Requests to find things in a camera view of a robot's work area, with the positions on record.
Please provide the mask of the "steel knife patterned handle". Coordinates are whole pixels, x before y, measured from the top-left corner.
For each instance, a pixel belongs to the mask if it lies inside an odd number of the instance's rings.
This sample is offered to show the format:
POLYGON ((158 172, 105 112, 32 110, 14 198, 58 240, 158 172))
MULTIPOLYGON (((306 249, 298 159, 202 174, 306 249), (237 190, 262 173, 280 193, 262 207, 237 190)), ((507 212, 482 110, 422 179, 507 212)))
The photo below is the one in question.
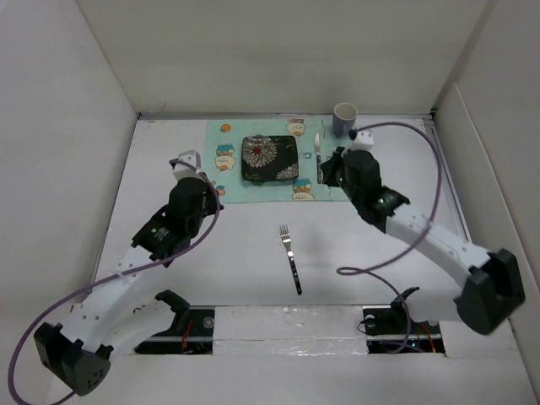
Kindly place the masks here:
POLYGON ((320 133, 318 132, 314 138, 314 150, 316 155, 316 176, 317 184, 322 184, 323 174, 321 171, 321 143, 320 143, 320 133))

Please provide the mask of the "green cartoon print cloth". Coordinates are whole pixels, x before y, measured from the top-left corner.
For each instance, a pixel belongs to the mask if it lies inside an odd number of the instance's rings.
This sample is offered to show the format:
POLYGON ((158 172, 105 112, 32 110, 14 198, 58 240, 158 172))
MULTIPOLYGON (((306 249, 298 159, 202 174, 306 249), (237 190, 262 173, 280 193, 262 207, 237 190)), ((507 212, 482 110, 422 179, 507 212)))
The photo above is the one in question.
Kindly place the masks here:
POLYGON ((332 156, 334 149, 350 144, 347 137, 333 135, 330 116, 209 121, 202 150, 202 169, 224 204, 344 201, 343 192, 317 184, 314 138, 318 132, 322 162, 332 156), (257 134, 295 137, 300 169, 297 179, 256 185, 242 178, 242 139, 257 134))

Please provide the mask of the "purple ceramic mug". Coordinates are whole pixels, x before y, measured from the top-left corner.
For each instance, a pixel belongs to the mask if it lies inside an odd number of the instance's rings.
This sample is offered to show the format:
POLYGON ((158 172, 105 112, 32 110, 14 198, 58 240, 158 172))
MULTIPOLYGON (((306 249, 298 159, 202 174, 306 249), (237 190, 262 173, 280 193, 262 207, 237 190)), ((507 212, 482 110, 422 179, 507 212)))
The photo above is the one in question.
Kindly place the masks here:
POLYGON ((354 126, 358 110, 355 105, 341 102, 334 106, 332 115, 332 133, 336 137, 346 136, 354 126))

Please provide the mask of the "black floral square plate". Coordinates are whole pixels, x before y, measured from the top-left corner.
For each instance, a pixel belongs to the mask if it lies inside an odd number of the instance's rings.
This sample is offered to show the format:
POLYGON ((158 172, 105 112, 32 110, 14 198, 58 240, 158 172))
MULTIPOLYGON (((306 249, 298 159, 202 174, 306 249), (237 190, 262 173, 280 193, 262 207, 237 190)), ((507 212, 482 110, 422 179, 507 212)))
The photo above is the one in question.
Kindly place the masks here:
POLYGON ((241 175, 256 185, 298 178, 299 153, 294 136, 245 137, 241 144, 241 175))

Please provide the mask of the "steel fork patterned handle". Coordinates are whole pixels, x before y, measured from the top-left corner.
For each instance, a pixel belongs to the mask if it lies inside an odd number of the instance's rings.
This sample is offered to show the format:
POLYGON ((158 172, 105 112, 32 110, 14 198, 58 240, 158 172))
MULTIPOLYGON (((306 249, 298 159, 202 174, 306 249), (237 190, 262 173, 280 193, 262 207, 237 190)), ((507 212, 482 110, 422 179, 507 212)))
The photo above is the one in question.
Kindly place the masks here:
POLYGON ((301 284, 300 284, 300 277, 299 277, 298 270, 297 270, 296 263, 295 263, 295 259, 294 259, 294 253, 293 253, 292 246, 291 246, 292 240, 291 240, 291 237, 290 237, 290 234, 289 234, 288 226, 287 225, 281 225, 279 227, 279 233, 280 233, 281 241, 282 241, 283 246, 284 246, 284 248, 286 250, 286 253, 287 253, 287 257, 288 257, 288 261, 289 261, 289 267, 290 267, 292 277, 293 277, 293 280, 294 280, 294 286, 295 286, 295 289, 296 289, 296 293, 297 293, 297 295, 302 295, 303 290, 302 290, 302 287, 301 287, 301 284))

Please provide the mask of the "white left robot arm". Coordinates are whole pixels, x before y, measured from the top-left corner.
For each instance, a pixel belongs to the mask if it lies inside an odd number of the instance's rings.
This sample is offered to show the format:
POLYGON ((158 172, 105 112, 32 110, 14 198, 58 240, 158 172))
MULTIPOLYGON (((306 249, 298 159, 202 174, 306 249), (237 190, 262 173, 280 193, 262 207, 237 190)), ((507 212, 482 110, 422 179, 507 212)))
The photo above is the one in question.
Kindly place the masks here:
POLYGON ((222 205, 208 177, 192 167, 181 175, 160 208, 132 238, 120 267, 95 282, 63 321, 43 321, 31 330, 41 363, 74 395, 90 394, 106 377, 112 360, 156 332, 183 332, 189 304, 169 289, 136 312, 130 307, 155 287, 167 267, 208 236, 206 217, 222 205))

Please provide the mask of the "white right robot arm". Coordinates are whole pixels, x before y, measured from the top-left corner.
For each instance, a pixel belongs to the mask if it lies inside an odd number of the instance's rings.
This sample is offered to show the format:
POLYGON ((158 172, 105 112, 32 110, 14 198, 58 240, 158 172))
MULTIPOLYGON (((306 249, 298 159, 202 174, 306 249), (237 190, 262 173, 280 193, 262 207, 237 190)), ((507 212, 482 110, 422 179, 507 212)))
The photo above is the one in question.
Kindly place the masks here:
POLYGON ((323 184, 341 188, 367 224, 430 259, 459 288, 455 294, 419 291, 394 307, 390 322, 399 332, 410 332, 421 321, 455 321, 489 335, 524 304, 514 254, 488 251, 433 224, 408 198, 383 185, 370 152, 339 147, 321 171, 323 184))

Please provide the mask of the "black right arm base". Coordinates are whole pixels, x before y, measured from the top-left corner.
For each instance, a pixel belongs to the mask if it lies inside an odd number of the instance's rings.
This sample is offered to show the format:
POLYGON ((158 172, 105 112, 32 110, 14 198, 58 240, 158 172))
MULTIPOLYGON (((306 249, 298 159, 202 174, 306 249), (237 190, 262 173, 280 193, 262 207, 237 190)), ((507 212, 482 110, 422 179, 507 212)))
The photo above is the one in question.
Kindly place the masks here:
POLYGON ((387 305, 363 305, 363 318, 357 323, 357 331, 366 336, 369 354, 445 354, 439 324, 428 321, 410 321, 408 340, 407 318, 402 302, 395 298, 387 305))

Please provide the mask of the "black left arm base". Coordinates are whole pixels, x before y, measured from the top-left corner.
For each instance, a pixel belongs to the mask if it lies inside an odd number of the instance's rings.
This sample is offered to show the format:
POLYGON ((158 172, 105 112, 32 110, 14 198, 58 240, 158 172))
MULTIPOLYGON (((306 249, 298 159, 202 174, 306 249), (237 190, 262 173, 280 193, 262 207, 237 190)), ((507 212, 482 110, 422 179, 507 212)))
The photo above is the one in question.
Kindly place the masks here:
POLYGON ((191 306, 171 290, 154 299, 169 306, 174 313, 169 327, 147 338, 134 348, 136 354, 206 355, 213 353, 215 308, 191 306))

